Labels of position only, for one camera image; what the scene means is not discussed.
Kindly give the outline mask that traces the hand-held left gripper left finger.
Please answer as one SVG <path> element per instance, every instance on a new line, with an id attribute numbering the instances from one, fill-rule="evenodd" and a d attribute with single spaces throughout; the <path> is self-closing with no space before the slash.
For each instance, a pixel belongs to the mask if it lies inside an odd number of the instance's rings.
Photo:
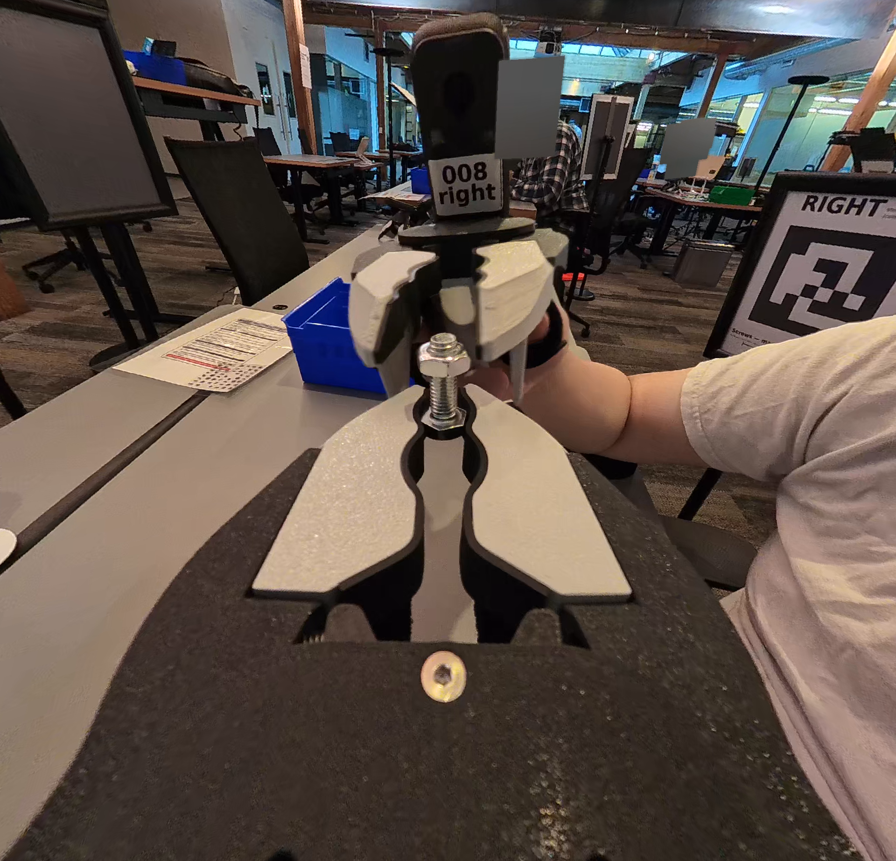
<path id="1" fill-rule="evenodd" d="M 261 598 L 339 598 L 356 588 L 410 598 L 423 574 L 423 390 L 412 386 L 332 434 L 257 570 Z"/>

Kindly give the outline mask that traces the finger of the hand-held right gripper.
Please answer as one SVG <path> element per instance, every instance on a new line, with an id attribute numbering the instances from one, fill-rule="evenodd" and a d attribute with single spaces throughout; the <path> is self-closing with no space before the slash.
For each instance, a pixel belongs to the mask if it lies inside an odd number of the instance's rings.
<path id="1" fill-rule="evenodd" d="M 532 238 L 475 251 L 472 285 L 476 362 L 509 358 L 511 398 L 523 397 L 528 338 L 556 297 L 554 273 L 567 262 L 567 237 L 535 230 Z"/>
<path id="2" fill-rule="evenodd" d="M 432 252 L 393 251 L 352 277 L 348 325 L 355 353 L 379 373 L 388 395 L 401 393 L 410 383 L 419 309 L 437 268 Z"/>

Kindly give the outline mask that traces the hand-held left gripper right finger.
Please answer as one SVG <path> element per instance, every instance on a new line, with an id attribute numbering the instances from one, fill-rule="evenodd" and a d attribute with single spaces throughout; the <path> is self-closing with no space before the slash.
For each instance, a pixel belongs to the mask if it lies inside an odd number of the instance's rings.
<path id="1" fill-rule="evenodd" d="M 548 605 L 631 598 L 563 446 L 482 388 L 466 388 L 463 529 L 480 560 Z"/>

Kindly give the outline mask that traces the blue plastic bin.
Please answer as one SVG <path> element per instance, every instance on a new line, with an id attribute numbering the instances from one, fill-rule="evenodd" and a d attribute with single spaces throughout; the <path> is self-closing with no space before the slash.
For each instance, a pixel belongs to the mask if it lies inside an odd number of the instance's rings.
<path id="1" fill-rule="evenodd" d="M 348 325 L 350 285 L 336 278 L 281 323 L 307 385 L 385 395 L 379 373 L 358 358 Z"/>

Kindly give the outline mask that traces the large steel hex nut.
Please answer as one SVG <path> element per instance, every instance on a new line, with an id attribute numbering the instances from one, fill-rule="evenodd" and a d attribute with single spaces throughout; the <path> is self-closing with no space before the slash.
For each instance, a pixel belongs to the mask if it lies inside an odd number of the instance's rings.
<path id="1" fill-rule="evenodd" d="M 418 349 L 417 367 L 420 376 L 428 379 L 453 378 L 467 373 L 471 362 L 458 343 L 449 348 L 436 348 L 432 343 L 425 343 Z"/>

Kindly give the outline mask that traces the large steel hex bolt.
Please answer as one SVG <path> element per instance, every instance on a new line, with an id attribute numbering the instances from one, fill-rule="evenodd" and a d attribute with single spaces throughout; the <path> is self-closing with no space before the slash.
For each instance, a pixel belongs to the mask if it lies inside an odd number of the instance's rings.
<path id="1" fill-rule="evenodd" d="M 461 344 L 452 333 L 436 333 L 425 343 L 432 343 L 436 348 Z M 423 377 L 429 385 L 429 407 L 422 420 L 433 431 L 449 431 L 463 425 L 466 414 L 460 407 L 457 391 L 457 379 L 462 376 L 437 379 Z"/>

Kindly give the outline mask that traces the person's right hand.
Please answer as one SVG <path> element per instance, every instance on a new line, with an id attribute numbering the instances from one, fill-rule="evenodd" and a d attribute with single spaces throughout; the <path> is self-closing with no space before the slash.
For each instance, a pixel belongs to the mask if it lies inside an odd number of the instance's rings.
<path id="1" fill-rule="evenodd" d="M 511 402 L 568 450 L 599 454 L 621 438 L 631 385 L 620 371 L 580 357 L 566 312 L 551 302 L 521 353 L 523 368 L 496 361 L 470 385 Z"/>

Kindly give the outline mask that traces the wooden top desk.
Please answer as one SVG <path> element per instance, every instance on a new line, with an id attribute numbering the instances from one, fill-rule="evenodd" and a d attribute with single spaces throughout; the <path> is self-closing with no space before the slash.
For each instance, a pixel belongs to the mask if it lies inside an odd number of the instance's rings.
<path id="1" fill-rule="evenodd" d="M 351 165 L 347 159 L 337 157 L 322 157 L 317 154 L 262 154 L 265 165 L 280 167 L 289 173 L 289 196 L 293 206 L 293 221 L 304 244 L 328 245 L 327 238 L 310 238 L 308 235 L 307 214 L 303 208 L 303 191 L 300 178 L 309 173 L 321 186 L 324 197 L 324 208 L 329 214 L 329 225 L 342 225 L 342 191 L 339 177 L 347 176 Z"/>

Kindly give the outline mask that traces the black office chair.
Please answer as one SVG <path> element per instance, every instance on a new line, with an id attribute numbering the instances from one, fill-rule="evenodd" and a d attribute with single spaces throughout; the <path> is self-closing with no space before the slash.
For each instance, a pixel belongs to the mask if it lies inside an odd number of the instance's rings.
<path id="1" fill-rule="evenodd" d="M 672 545 L 709 587 L 735 592 L 745 586 L 757 554 L 745 539 L 692 520 L 659 516 L 658 521 Z"/>
<path id="2" fill-rule="evenodd" d="M 262 159 L 256 139 L 164 138 L 168 153 L 252 306 L 308 271 L 307 249 Z"/>

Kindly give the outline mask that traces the printed white paper sheet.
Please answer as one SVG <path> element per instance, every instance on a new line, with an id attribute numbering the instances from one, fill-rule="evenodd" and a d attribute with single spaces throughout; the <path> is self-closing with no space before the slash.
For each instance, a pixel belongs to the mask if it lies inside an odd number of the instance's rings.
<path id="1" fill-rule="evenodd" d="M 223 316 L 132 355 L 117 363 L 113 371 L 226 395 L 266 372 L 290 352 L 280 315 L 228 307 Z"/>

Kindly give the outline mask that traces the grey waste bin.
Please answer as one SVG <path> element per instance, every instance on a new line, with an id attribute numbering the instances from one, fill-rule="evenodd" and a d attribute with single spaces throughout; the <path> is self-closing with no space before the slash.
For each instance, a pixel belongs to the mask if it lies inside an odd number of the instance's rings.
<path id="1" fill-rule="evenodd" d="M 725 242 L 686 239 L 669 277 L 677 285 L 715 288 L 735 251 L 735 245 Z"/>

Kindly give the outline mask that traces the person's white t-shirt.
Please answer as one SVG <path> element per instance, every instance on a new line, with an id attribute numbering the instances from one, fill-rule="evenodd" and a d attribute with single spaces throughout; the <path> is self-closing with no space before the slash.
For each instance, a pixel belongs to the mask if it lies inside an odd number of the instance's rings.
<path id="1" fill-rule="evenodd" d="M 893 860 L 894 318 L 701 363 L 681 412 L 702 462 L 777 488 L 722 608 L 822 803 Z"/>

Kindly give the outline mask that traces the large blue storage bin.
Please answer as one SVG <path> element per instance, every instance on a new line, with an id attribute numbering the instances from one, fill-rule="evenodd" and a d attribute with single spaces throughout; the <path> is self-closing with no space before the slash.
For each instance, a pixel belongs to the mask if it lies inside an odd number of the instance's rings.
<path id="1" fill-rule="evenodd" d="M 136 77 L 178 86 L 187 85 L 185 66 L 179 58 L 128 49 L 125 49 L 122 56 L 132 66 Z"/>

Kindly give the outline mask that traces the framed black-and-white marker sign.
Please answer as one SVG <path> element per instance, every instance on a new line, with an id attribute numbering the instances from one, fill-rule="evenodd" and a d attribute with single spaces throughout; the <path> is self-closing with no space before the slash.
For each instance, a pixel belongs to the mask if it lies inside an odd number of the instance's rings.
<path id="1" fill-rule="evenodd" d="M 894 175 L 778 172 L 705 359 L 894 314 Z"/>

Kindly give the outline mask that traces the black framed grey board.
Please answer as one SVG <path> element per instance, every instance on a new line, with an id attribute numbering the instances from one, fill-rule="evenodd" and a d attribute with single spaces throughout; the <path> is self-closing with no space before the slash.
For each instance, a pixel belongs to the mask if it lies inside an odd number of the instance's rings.
<path id="1" fill-rule="evenodd" d="M 40 230 L 176 215 L 106 10 L 1 0 L 1 176 Z"/>

